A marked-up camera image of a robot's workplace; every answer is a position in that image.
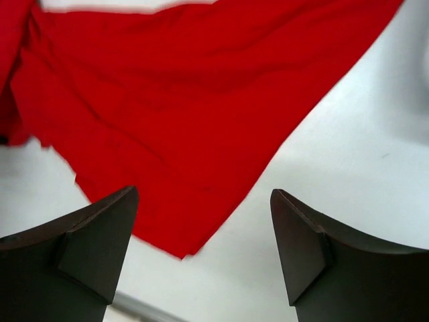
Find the red fabric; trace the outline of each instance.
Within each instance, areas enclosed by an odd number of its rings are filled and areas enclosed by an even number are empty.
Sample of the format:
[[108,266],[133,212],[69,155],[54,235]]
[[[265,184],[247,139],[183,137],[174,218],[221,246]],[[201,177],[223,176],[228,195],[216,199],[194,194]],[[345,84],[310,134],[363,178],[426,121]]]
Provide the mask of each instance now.
[[134,234],[183,258],[401,3],[219,0],[129,14],[0,0],[0,117],[11,116],[0,133],[54,146],[91,201],[137,185]]

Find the white surface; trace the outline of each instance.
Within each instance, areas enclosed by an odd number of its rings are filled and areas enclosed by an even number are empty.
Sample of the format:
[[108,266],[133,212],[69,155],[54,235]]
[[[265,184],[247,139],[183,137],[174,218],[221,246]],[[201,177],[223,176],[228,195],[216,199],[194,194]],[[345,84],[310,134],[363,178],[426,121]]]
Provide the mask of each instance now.
[[[429,1],[406,1],[201,253],[180,262],[132,238],[118,289],[189,322],[295,322],[269,212],[273,188],[367,233],[429,248],[428,16]],[[0,235],[86,203],[71,171],[36,142],[0,150],[0,177]]]

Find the white table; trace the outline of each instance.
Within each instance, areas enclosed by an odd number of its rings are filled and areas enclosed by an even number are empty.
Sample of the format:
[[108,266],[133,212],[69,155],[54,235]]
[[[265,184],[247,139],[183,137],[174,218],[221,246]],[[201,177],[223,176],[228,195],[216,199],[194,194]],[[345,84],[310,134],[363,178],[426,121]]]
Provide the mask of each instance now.
[[[406,1],[197,256],[181,262],[133,237],[118,290],[189,322],[295,322],[271,224],[274,188],[377,237],[429,248],[428,17],[429,1]],[[0,177],[0,236],[87,204],[68,166],[36,141],[1,149]]]

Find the gray strip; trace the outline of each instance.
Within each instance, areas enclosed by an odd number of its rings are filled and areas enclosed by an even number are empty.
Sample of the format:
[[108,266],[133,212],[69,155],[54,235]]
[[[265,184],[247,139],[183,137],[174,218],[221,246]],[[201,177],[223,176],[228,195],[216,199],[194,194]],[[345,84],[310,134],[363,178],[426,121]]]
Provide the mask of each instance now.
[[132,317],[137,317],[141,322],[187,322],[121,292],[116,292],[111,306]]

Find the red cloth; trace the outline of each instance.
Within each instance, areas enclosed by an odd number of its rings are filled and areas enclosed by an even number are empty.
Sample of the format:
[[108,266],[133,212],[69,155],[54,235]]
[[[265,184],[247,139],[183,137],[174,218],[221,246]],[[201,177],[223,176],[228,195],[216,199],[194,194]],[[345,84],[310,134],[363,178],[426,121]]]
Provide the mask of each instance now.
[[401,3],[219,0],[130,14],[0,0],[0,133],[53,146],[91,201],[135,184],[134,234],[183,258]]

